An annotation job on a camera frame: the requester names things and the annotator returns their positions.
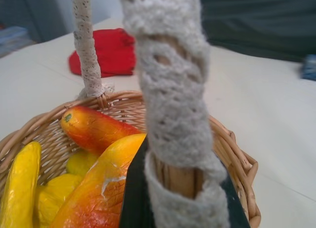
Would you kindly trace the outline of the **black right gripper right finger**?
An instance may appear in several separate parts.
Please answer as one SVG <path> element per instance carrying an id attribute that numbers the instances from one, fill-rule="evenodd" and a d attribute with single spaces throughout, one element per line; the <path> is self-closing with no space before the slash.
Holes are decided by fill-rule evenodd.
<path id="1" fill-rule="evenodd" d="M 244 213 L 233 182 L 230 178 L 230 175 L 228 174 L 224 163 L 222 163 L 222 165 L 224 166 L 227 175 L 225 180 L 221 183 L 221 188 L 224 190 L 227 198 L 230 227 L 249 228 L 249 221 Z"/>

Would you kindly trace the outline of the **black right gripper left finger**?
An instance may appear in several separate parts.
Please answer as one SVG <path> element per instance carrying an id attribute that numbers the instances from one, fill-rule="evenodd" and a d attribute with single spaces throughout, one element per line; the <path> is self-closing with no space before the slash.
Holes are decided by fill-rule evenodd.
<path id="1" fill-rule="evenodd" d="M 145 155 L 148 148 L 148 140 L 145 138 L 128 167 L 119 221 L 120 228 L 155 227 L 145 177 Z"/>

